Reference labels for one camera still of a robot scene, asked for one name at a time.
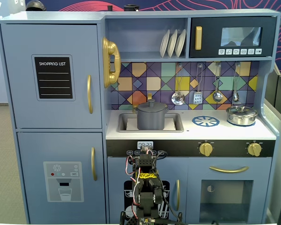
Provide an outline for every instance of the ice dispenser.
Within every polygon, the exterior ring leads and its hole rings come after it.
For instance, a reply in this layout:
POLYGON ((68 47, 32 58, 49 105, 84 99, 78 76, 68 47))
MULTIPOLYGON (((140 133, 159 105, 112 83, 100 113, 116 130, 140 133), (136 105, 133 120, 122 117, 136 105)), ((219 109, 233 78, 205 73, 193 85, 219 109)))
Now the ice dispenser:
POLYGON ((81 162, 44 162, 49 202, 83 202, 81 162))

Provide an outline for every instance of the oven door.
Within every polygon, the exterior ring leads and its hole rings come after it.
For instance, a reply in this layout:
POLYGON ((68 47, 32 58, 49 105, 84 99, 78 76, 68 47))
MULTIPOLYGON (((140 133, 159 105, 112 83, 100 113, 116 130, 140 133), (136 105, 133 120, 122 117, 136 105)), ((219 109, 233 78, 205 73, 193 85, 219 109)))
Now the oven door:
POLYGON ((261 224, 270 157, 191 157, 187 224, 261 224))
POLYGON ((190 58, 272 56, 276 17, 193 18, 190 58))

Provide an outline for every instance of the white plate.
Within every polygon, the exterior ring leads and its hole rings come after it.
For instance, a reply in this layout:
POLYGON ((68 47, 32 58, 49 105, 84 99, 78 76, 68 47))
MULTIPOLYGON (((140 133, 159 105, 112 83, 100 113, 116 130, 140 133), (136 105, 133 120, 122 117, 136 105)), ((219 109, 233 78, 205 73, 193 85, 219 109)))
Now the white plate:
POLYGON ((175 53, 176 53, 177 57, 179 57, 182 52, 184 41, 185 41, 185 36, 186 36, 186 30, 184 29, 182 31, 182 33, 180 34, 180 36, 178 37, 178 40, 176 43, 175 53))
POLYGON ((160 55, 161 55, 162 58, 164 57, 165 50, 167 49, 169 36, 170 36, 170 30, 168 30, 166 32, 166 34, 163 36, 163 40, 162 40, 161 45, 160 45, 160 51, 159 52, 160 52, 160 55))
POLYGON ((168 46, 169 57, 172 57, 172 54, 175 49, 176 40, 177 40, 177 29, 174 31, 173 35, 170 37, 170 42, 169 42, 169 46, 168 46))

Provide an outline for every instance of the digital clock display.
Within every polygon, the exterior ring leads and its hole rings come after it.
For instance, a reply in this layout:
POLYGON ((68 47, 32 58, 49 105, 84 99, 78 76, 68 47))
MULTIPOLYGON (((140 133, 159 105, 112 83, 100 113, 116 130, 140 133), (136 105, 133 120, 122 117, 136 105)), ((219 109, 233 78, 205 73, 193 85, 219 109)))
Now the digital clock display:
POLYGON ((137 142, 137 149, 141 149, 142 146, 150 146, 153 148, 153 142, 143 141, 143 142, 137 142))

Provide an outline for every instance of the microwave window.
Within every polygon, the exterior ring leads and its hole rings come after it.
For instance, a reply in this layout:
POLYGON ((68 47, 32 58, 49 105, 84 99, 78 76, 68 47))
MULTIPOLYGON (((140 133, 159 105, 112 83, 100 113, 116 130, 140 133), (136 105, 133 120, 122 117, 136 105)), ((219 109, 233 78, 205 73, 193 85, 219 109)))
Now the microwave window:
POLYGON ((221 46, 259 46, 261 27, 224 27, 221 46))

